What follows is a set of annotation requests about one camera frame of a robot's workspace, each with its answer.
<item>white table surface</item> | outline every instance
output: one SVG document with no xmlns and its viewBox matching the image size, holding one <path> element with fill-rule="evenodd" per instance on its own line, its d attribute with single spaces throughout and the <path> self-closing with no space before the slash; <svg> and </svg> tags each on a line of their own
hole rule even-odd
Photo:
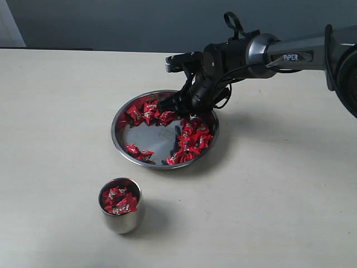
<svg viewBox="0 0 357 268">
<path fill-rule="evenodd" d="M 0 50 L 0 267 L 355 267 L 357 121 L 324 74 L 235 84 L 212 151 L 150 171 L 110 125 L 129 99 L 182 87 L 166 56 Z M 147 203 L 126 236 L 97 203 L 121 176 Z"/>
</svg>

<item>robotic arm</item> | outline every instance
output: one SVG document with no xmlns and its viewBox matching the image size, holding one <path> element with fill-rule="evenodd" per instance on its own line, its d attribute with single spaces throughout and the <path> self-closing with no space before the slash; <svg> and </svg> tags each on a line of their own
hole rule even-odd
<svg viewBox="0 0 357 268">
<path fill-rule="evenodd" d="M 234 30 L 227 42 L 166 59 L 167 72 L 184 71 L 187 81 L 179 92 L 159 102 L 162 112 L 199 114 L 222 108 L 230 98 L 231 84 L 246 78 L 323 70 L 328 89 L 357 118 L 357 26 L 332 30 L 327 25 L 324 33 L 281 41 L 259 30 L 244 32 L 232 12 L 225 13 L 224 20 Z"/>
</svg>

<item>cup rim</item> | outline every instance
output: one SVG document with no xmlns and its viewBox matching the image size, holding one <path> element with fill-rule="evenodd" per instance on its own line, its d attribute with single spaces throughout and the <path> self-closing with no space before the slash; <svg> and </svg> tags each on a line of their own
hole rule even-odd
<svg viewBox="0 0 357 268">
<path fill-rule="evenodd" d="M 118 180 L 122 180 L 122 179 L 130 180 L 132 183 L 135 184 L 135 186 L 136 186 L 136 187 L 138 188 L 138 190 L 139 190 L 139 200 L 138 200 L 137 206 L 139 206 L 139 203 L 141 202 L 141 199 L 142 199 L 141 188 L 140 188 L 139 184 L 138 184 L 136 181 L 134 181 L 134 180 L 132 180 L 132 179 L 129 179 L 129 178 L 125 178 L 125 177 L 120 177 L 120 178 L 116 178 L 116 179 L 110 180 L 110 181 L 108 181 L 107 183 L 105 183 L 105 184 L 103 185 L 103 187 L 100 189 L 99 195 L 98 195 L 98 203 L 99 203 L 100 209 L 101 209 L 102 212 L 105 213 L 106 215 L 113 216 L 113 217 L 119 217 L 119 216 L 124 216 L 124 215 L 127 215 L 127 214 L 130 214 L 130 213 L 131 213 L 131 212 L 129 212 L 129 213 L 125 213 L 125 214 L 117 214 L 117 215 L 114 215 L 114 214 L 110 214 L 110 213 L 106 212 L 105 209 L 101 206 L 100 200 L 101 200 L 101 198 L 102 198 L 102 193 L 103 193 L 104 188 L 105 188 L 108 184 L 110 184 L 111 182 L 113 182 L 113 181 L 118 181 Z"/>
</svg>

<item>metal cup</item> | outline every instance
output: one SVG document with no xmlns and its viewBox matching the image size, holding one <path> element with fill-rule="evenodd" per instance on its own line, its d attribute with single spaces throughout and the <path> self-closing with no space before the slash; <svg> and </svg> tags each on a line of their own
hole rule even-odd
<svg viewBox="0 0 357 268">
<path fill-rule="evenodd" d="M 121 188 L 126 187 L 128 191 L 131 192 L 133 196 L 137 198 L 138 201 L 137 211 L 129 212 L 121 215 L 112 215 L 104 210 L 105 205 L 102 201 L 102 195 L 105 191 L 108 191 L 109 189 L 114 188 L 116 186 L 119 186 Z M 117 178 L 111 180 L 110 182 L 105 184 L 100 190 L 98 201 L 99 201 L 100 208 L 103 212 L 102 214 L 103 214 L 105 225 L 107 225 L 107 227 L 113 232 L 121 233 L 121 234 L 128 233 L 134 230 L 136 227 L 138 227 L 143 220 L 145 214 L 143 196 L 139 185 L 131 179 Z"/>
</svg>

